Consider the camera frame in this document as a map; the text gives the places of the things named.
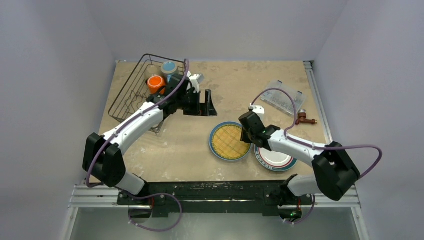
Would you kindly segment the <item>blue butterfly mug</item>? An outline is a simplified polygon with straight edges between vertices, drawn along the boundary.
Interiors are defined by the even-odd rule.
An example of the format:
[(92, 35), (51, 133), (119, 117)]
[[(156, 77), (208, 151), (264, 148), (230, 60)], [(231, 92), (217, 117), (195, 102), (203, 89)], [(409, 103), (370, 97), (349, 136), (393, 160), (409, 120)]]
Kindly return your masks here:
[(171, 80), (171, 77), (180, 75), (179, 67), (173, 61), (164, 62), (160, 67), (160, 71), (166, 84), (169, 83), (169, 81)]

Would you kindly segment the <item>red translucent cup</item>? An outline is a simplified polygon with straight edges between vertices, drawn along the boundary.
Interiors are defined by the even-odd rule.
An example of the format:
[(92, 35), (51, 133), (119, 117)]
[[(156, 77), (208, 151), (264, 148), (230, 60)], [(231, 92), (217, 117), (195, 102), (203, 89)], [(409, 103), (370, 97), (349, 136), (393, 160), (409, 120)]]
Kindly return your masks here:
[(160, 75), (153, 75), (146, 80), (149, 92), (155, 94), (160, 92), (161, 94), (165, 91), (166, 81)]

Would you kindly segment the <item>white ceramic bowl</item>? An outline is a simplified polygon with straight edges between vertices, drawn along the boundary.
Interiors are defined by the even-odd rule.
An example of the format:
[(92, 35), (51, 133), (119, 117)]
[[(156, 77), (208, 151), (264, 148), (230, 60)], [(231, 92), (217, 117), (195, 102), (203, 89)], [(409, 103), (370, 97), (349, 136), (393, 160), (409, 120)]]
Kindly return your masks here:
[(149, 79), (153, 76), (162, 76), (161, 67), (158, 65), (149, 64), (144, 72), (145, 79)]

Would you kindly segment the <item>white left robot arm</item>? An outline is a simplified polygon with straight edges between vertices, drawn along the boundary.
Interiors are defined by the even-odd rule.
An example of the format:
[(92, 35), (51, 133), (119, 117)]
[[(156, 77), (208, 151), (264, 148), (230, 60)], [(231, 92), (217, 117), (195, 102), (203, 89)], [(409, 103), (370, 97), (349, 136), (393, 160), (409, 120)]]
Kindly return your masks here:
[(201, 91), (184, 75), (171, 77), (166, 86), (161, 86), (128, 119), (102, 135), (92, 133), (85, 144), (82, 168), (86, 180), (95, 177), (111, 188), (129, 193), (138, 205), (149, 199), (148, 183), (127, 170), (124, 155), (127, 150), (151, 128), (181, 110), (186, 116), (216, 117), (211, 90), (205, 90), (204, 102)]

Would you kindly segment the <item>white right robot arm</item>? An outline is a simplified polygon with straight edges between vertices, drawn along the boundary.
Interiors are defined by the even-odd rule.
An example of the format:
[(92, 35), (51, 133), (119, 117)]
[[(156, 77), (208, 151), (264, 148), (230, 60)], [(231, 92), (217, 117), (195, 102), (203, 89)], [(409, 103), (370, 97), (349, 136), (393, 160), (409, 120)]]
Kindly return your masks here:
[(358, 168), (338, 142), (314, 143), (275, 125), (265, 126), (253, 111), (244, 113), (238, 120), (242, 125), (242, 142), (286, 154), (312, 167), (312, 174), (294, 174), (284, 181), (280, 196), (288, 204), (307, 194), (323, 194), (339, 201), (360, 178)]

